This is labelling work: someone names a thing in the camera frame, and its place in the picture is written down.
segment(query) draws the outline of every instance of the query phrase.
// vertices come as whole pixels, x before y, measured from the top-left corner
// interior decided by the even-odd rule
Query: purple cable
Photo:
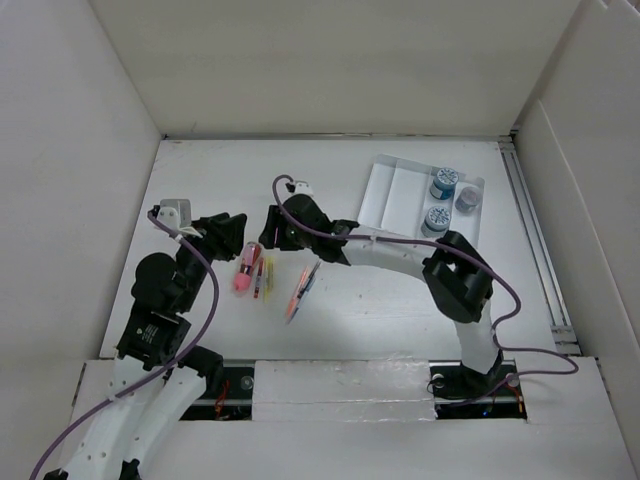
[[[291,215],[286,208],[284,208],[284,205],[282,204],[282,201],[280,200],[280,197],[278,196],[278,182],[280,180],[288,180],[289,182],[293,182],[293,177],[291,177],[290,175],[278,175],[274,180],[273,183],[271,185],[271,189],[273,191],[273,197],[275,198],[276,204],[278,205],[278,208],[280,209],[280,212],[282,213],[282,215],[287,219],[287,221],[289,223],[291,223],[293,226],[295,226],[296,228],[310,233],[311,235],[315,235],[316,237],[320,237],[320,238],[326,238],[328,240],[365,240],[365,241],[371,241],[371,237],[369,235],[331,235],[329,233],[324,233],[324,232],[320,232],[318,230],[314,230],[312,228],[307,227],[306,225],[304,225],[303,223],[299,222],[298,220],[296,220],[293,215]],[[518,353],[541,353],[541,354],[545,354],[545,355],[551,355],[553,357],[557,357],[560,358],[562,360],[565,360],[567,362],[569,362],[571,364],[571,370],[524,370],[522,372],[518,372],[518,373],[514,373],[511,375],[506,376],[503,380],[501,380],[500,382],[498,382],[498,384],[496,386],[494,386],[491,390],[489,390],[487,393],[485,393],[484,395],[481,395],[480,397],[474,398],[474,399],[470,399],[470,400],[464,400],[461,402],[456,402],[456,403],[452,403],[451,406],[457,406],[457,407],[462,407],[465,405],[470,405],[472,403],[477,402],[478,400],[481,400],[485,397],[488,397],[490,395],[492,395],[493,393],[495,393],[496,391],[498,391],[500,388],[502,388],[506,383],[508,383],[511,379],[518,379],[524,375],[572,375],[574,373],[577,373],[579,370],[578,364],[576,362],[574,362],[571,358],[567,357],[566,355],[563,355],[561,353],[558,352],[554,352],[553,350],[547,350],[545,348],[529,348],[529,347],[506,347],[504,345],[502,345],[500,343],[500,341],[498,340],[498,335],[496,333],[496,328],[498,327],[498,325],[500,325],[502,322],[504,322],[505,320],[508,320],[510,318],[515,317],[521,310],[522,308],[522,301],[520,300],[520,297],[518,296],[518,294],[516,293],[516,291],[513,289],[513,287],[511,285],[509,285],[507,283],[506,280],[504,280],[500,275],[498,275],[496,272],[494,272],[489,266],[485,265],[484,263],[480,262],[479,260],[473,258],[470,255],[467,255],[466,253],[464,253],[461,250],[458,250],[457,248],[454,247],[450,247],[449,245],[443,245],[441,243],[438,242],[434,242],[431,240],[418,240],[418,239],[411,239],[411,238],[393,238],[393,237],[376,237],[375,238],[376,242],[383,242],[383,243],[397,243],[397,244],[403,244],[403,245],[426,245],[428,247],[434,247],[434,248],[439,248],[440,250],[444,250],[445,252],[449,252],[452,253],[453,255],[456,255],[460,258],[462,258],[463,260],[466,260],[467,262],[471,263],[474,267],[479,268],[480,270],[482,270],[483,272],[485,272],[487,275],[489,275],[491,278],[493,278],[496,282],[498,282],[500,285],[502,285],[502,287],[509,293],[509,295],[511,295],[511,297],[513,298],[513,301],[515,302],[515,307],[513,308],[513,310],[509,313],[506,313],[504,315],[502,315],[501,317],[499,317],[495,322],[493,322],[493,324],[491,325],[491,330],[492,330],[492,335],[493,335],[493,342],[496,344],[496,346],[500,349],[502,349],[505,352],[518,352]]]
[[[170,228],[166,227],[165,225],[163,225],[162,223],[160,223],[152,215],[151,211],[147,213],[147,218],[151,221],[151,223],[153,223],[156,227],[158,227],[163,232],[167,233],[171,238],[176,238],[179,235],[178,232],[175,232]],[[145,386],[150,381],[158,378],[161,375],[164,375],[167,372],[167,370],[173,368],[180,360],[182,360],[193,349],[193,347],[195,347],[198,344],[200,339],[202,339],[203,335],[211,325],[213,316],[215,315],[216,309],[218,308],[218,298],[220,297],[220,286],[218,284],[218,279],[216,277],[215,272],[213,271],[213,268],[211,268],[211,265],[209,264],[209,262],[207,262],[207,259],[204,258],[202,254],[193,245],[191,245],[189,241],[185,240],[184,238],[181,238],[180,245],[187,248],[200,261],[200,263],[202,263],[207,273],[211,277],[211,280],[213,282],[213,302],[211,304],[211,310],[209,311],[209,315],[207,316],[207,319],[204,321],[202,328],[200,329],[200,331],[198,331],[194,339],[180,353],[178,353],[173,360],[171,360],[169,363],[164,365],[162,368],[160,368],[156,372],[153,372],[152,374],[144,377],[142,380],[116,393],[115,395],[116,398],[122,398],[126,395],[129,395],[131,392],[138,390],[140,387]],[[42,454],[42,456],[38,460],[38,463],[36,463],[36,466],[33,468],[33,471],[29,476],[29,480],[37,479],[38,473],[40,473],[40,470],[42,469],[42,466],[44,465],[44,463],[51,456],[51,454],[58,447],[58,445],[60,445],[64,441],[64,439],[69,436],[71,432],[73,432],[76,428],[78,428],[82,423],[84,423],[86,420],[91,418],[93,415],[100,412],[102,409],[108,407],[111,403],[112,401],[109,399],[103,400],[102,402],[97,404],[95,407],[93,407],[91,410],[89,410],[84,415],[82,415],[77,420],[75,420],[73,423],[71,423],[67,428],[65,428],[62,431],[62,433],[58,435],[53,442],[51,442],[51,445],[49,445],[49,447]]]

